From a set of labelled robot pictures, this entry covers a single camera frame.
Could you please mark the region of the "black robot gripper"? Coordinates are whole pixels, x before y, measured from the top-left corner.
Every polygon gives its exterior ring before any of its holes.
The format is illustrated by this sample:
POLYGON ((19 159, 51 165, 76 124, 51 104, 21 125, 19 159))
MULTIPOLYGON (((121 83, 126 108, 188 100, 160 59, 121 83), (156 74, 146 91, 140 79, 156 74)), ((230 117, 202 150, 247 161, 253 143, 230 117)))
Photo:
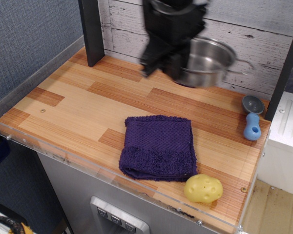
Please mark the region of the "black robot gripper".
POLYGON ((143 77, 149 77, 164 61, 163 73, 172 79, 179 78, 181 55, 169 54, 187 47, 190 40, 204 30, 207 5, 206 0, 201 4, 193 0, 142 1, 145 30, 149 36, 140 58, 143 77))

